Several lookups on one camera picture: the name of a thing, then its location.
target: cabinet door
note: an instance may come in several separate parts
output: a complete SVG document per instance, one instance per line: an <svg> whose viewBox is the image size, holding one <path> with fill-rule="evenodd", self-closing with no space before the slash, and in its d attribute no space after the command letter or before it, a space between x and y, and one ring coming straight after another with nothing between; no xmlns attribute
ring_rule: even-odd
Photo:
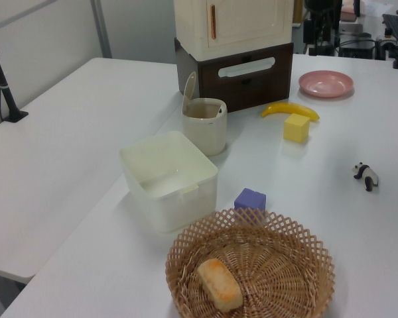
<svg viewBox="0 0 398 318"><path fill-rule="evenodd" d="M283 33L285 0L207 0L208 46Z"/></svg>

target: purple block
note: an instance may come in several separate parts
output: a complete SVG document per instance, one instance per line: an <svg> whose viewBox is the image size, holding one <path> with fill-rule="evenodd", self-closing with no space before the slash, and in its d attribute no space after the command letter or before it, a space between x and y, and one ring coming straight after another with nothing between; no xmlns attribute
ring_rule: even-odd
<svg viewBox="0 0 398 318"><path fill-rule="evenodd" d="M252 210L260 209L263 211L265 210L265 201L265 194L245 188L234 201L234 209L250 207Z"/></svg>

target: table surface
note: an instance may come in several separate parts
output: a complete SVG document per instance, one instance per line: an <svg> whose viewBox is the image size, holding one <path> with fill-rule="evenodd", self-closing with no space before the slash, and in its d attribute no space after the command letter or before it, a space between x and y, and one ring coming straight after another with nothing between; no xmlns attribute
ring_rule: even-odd
<svg viewBox="0 0 398 318"><path fill-rule="evenodd" d="M122 173L118 150L180 103L176 81L171 65L94 59L0 124L0 275L44 266Z"/></svg>
<svg viewBox="0 0 398 318"><path fill-rule="evenodd" d="M103 72L118 72L113 65L160 70L168 78L166 93L138 85L132 94L142 107L162 111L170 98L180 101L176 66L114 61ZM305 95L298 79L313 70L348 74L353 94ZM123 82L134 85L136 77L126 73ZM148 98L140 98L148 89ZM287 114L263 119L264 105L229 114L226 150L210 157L219 169L217 209L233 207L248 187L267 195L268 210L324 242L336 275L324 318L398 317L398 70L389 62L294 55L289 101L320 115L304 144L283 139ZM180 103L157 133L171 130L181 130ZM360 161L379 175L372 192L353 177ZM96 202L3 318L177 317L165 261L178 232L152 230L123 176Z"/></svg>

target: panda figurine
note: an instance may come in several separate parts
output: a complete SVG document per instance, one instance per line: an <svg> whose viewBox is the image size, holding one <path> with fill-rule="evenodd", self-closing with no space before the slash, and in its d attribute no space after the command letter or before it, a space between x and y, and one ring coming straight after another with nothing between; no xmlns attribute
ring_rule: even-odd
<svg viewBox="0 0 398 318"><path fill-rule="evenodd" d="M379 178L377 174L366 164L360 162L357 166L355 166L354 171L357 174L354 176L355 179L364 178L365 189L367 191L371 191L373 186L379 186Z"/></svg>

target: white storage box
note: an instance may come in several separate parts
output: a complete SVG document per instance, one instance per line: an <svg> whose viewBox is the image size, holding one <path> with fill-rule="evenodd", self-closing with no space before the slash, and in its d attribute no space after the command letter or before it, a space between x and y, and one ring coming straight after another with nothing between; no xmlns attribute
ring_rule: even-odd
<svg viewBox="0 0 398 318"><path fill-rule="evenodd" d="M174 0L176 37L196 61L290 43L294 0Z"/></svg>
<svg viewBox="0 0 398 318"><path fill-rule="evenodd" d="M215 165L181 132L142 140L119 152L128 187L152 226L171 232L215 211Z"/></svg>

